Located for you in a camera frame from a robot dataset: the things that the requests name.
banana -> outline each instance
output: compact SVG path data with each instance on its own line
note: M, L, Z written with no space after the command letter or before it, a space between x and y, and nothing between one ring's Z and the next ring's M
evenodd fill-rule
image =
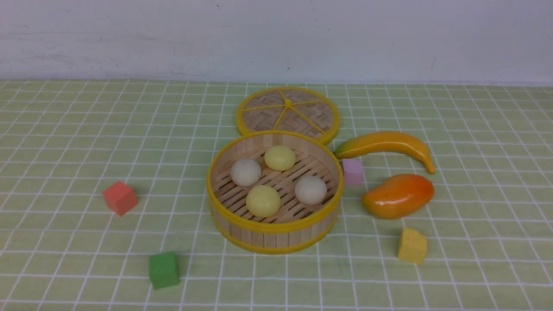
M402 132L374 132L352 138L339 145L334 156L338 159L351 159L374 152L406 154L421 162L429 174L436 173L428 147L418 138Z

wall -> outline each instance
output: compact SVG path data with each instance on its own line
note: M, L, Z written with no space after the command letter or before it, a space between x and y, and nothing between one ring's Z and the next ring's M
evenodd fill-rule
M551 0L0 0L0 79L553 84Z

bamboo steamer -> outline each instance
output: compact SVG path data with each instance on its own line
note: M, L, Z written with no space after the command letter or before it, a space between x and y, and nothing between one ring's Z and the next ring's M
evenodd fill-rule
M295 165L284 172L267 167L265 151L274 145L290 147ZM230 177L232 165L244 158L255 159L262 168L256 185L272 186L281 197L281 207L270 217L253 216L246 208L246 195L256 185L243 188ZM322 204L305 206L294 195L295 182L315 175L327 185ZM287 131L258 131L242 136L220 150L206 178L210 212L219 232L248 251L285 254L307 248L333 227L341 207L343 174L338 160L320 142Z
M236 126L241 135L259 131L288 131L328 145L338 134L338 108L322 94L302 87L265 89L238 106Z

bamboo steamer lid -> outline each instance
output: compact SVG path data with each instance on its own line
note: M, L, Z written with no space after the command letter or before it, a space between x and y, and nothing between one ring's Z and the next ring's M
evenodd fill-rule
M302 87L282 86L246 97L238 106L240 135L259 131L287 131L328 145L338 134L340 113L324 95Z

foam cube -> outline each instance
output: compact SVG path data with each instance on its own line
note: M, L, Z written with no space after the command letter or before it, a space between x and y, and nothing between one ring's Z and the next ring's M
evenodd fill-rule
M342 170L344 172L344 186L363 185L365 168L361 159L343 159Z
M175 252L150 256L148 259L148 276L154 289L179 284L179 265Z
M131 187L118 181L103 193L107 207L119 216L123 216L138 204L138 199Z
M398 259L422 264L426 257L427 238L418 230L403 228L399 239Z

